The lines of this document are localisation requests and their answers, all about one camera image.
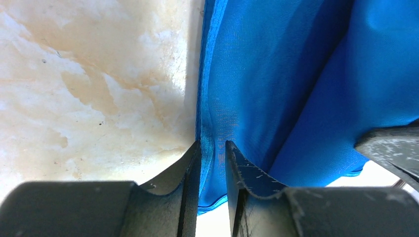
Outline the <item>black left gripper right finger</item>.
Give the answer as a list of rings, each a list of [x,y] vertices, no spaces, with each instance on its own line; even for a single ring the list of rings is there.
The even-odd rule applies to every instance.
[[[393,187],[287,187],[225,144],[234,237],[416,237],[419,205]]]

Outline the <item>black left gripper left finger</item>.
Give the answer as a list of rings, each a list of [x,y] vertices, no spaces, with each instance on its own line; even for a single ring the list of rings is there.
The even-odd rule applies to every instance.
[[[0,207],[3,237],[193,237],[199,141],[142,185],[134,181],[26,182]]]

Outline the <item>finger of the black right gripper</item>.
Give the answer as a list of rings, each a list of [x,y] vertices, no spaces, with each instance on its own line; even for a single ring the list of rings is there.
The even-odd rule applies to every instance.
[[[419,190],[419,121],[408,125],[377,128],[365,133],[355,149]]]

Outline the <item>blue cloth napkin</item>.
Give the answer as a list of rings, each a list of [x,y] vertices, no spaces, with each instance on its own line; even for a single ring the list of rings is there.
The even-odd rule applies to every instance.
[[[287,186],[359,175],[366,132],[419,118],[416,0],[208,0],[198,214],[227,201],[225,143]]]

